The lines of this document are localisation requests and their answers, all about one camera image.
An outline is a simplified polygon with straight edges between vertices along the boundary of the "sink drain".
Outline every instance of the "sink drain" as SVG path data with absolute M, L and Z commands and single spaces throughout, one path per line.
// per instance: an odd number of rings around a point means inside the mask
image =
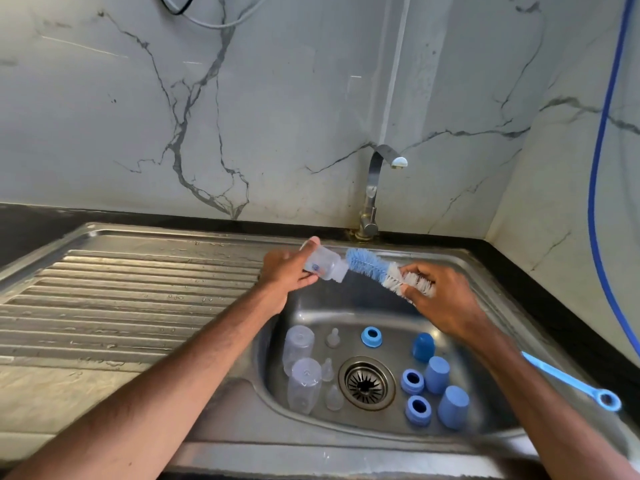
M 340 389 L 351 403 L 367 411 L 386 408 L 396 395 L 391 372 L 370 357 L 352 357 L 339 371 Z

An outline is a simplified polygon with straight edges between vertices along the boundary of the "sink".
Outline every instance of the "sink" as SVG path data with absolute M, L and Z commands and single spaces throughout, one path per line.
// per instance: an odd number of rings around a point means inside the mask
M 331 358 L 336 372 L 332 382 L 323 384 L 312 418 L 398 435 L 485 435 L 519 428 L 490 373 L 465 346 L 439 332 L 395 293 L 352 272 L 341 284 L 320 280 L 292 293 L 277 319 L 263 374 L 269 393 L 284 408 L 288 377 L 282 368 L 282 349 L 287 330 L 298 324 L 308 326 L 316 336 L 312 357 L 319 363 Z M 360 334 L 366 326 L 382 332 L 380 347 L 364 345 Z M 336 349 L 324 342 L 332 328 L 340 333 Z M 400 389 L 399 382 L 405 369 L 425 369 L 411 354 L 413 341 L 421 332 L 434 337 L 436 354 L 449 361 L 451 383 L 469 393 L 468 421 L 460 432 L 444 427 L 436 414 L 427 428 L 414 426 L 405 417 L 409 395 Z M 347 398 L 340 411 L 330 411 L 324 405 L 331 383 L 338 383 Z M 436 411 L 441 395 L 427 392 L 424 396 Z
M 25 458 L 170 353 L 251 288 L 266 252 L 295 250 L 302 241 L 90 223 L 0 271 L 0 461 Z M 348 246 L 324 244 L 341 255 Z M 594 384 L 468 252 L 368 247 L 401 264 L 452 266 L 521 350 Z M 342 380 L 349 399 L 340 411 L 324 406 L 328 384 L 311 414 L 288 409 L 281 357 L 285 333 L 295 324 L 314 331 L 315 359 L 331 357 L 334 382 Z M 360 334 L 366 326 L 380 329 L 380 347 L 364 346 Z M 336 349 L 324 342 L 332 328 L 340 333 Z M 413 339 L 423 331 L 450 362 L 452 383 L 470 395 L 462 431 L 444 428 L 435 413 L 426 428 L 404 416 L 407 396 L 398 380 L 407 368 L 424 369 L 411 355 Z M 350 390 L 352 378 L 357 380 Z M 370 383 L 358 386 L 362 379 Z M 636 427 L 624 414 L 607 413 L 549 380 L 640 465 Z M 360 401 L 358 391 L 367 399 Z M 440 398 L 426 396 L 436 410 Z M 168 469 L 249 478 L 521 479 L 541 472 L 529 438 L 474 355 L 404 299 L 353 273 L 342 284 L 318 282 L 290 294 L 282 313 L 238 357 Z

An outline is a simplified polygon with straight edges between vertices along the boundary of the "black cable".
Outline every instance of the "black cable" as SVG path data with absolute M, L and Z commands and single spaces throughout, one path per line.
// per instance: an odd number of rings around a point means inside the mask
M 184 6 L 182 8 L 180 8 L 180 10 L 178 11 L 173 11 L 171 9 L 171 7 L 169 5 L 166 4 L 166 2 L 164 0 L 160 0 L 160 2 L 164 5 L 164 7 L 167 9 L 167 11 L 169 13 L 171 13 L 172 15 L 182 15 L 185 11 L 187 11 L 187 8 L 191 5 L 193 0 L 187 0 L 187 3 L 184 4 Z

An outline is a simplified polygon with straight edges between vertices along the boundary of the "blue hose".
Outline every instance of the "blue hose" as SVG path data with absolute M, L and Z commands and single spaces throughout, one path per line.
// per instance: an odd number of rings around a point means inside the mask
M 598 165 L 600 163 L 600 153 L 602 151 L 602 142 L 604 140 L 604 132 L 607 128 L 607 120 L 609 119 L 609 109 L 611 107 L 611 99 L 613 98 L 613 91 L 616 87 L 616 79 L 618 78 L 618 69 L 620 69 L 620 58 L 622 57 L 622 49 L 625 44 L 625 36 L 629 26 L 629 19 L 631 18 L 631 10 L 633 8 L 635 0 L 626 0 L 625 9 L 622 13 L 622 22 L 620 23 L 620 33 L 618 35 L 618 44 L 616 46 L 616 53 L 613 58 L 613 65 L 611 67 L 611 76 L 609 77 L 609 85 L 607 87 L 607 94 L 604 99 L 604 106 L 602 107 L 602 116 L 600 117 L 600 126 L 598 127 L 598 137 L 596 138 L 596 147 L 593 151 L 593 163 L 591 164 L 591 175 L 589 177 L 589 203 L 587 208 L 587 218 L 589 222 L 589 242 L 591 244 L 591 254 L 593 255 L 593 263 L 596 266 L 596 272 L 600 285 L 604 291 L 609 306 L 611 307 L 613 314 L 616 316 L 622 330 L 631 342 L 636 354 L 640 356 L 640 342 L 631 329 L 627 318 L 620 309 L 618 301 L 616 300 L 611 285 L 607 279 L 607 274 L 604 271 L 602 265 L 602 258 L 600 256 L 600 249 L 598 247 L 598 237 L 596 236 L 596 219 L 595 219 L 595 201 L 596 201 L 596 182 L 598 179 Z

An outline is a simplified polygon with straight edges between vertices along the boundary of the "light blue brush handle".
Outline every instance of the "light blue brush handle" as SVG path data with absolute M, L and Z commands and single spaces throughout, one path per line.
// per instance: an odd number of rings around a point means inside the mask
M 542 362 L 540 359 L 535 358 L 533 355 L 527 354 L 526 352 L 523 352 L 522 355 L 525 359 L 531 362 L 533 366 L 539 368 L 541 371 L 548 373 L 556 379 L 560 379 L 565 384 L 569 384 L 569 386 L 576 388 L 587 395 L 590 395 L 603 409 L 615 412 L 620 411 L 620 408 L 622 408 L 622 401 L 620 401 L 620 398 L 610 390 L 591 387 L 590 385 L 579 381 L 575 377 L 570 376 L 566 372 L 556 369 L 553 365 Z

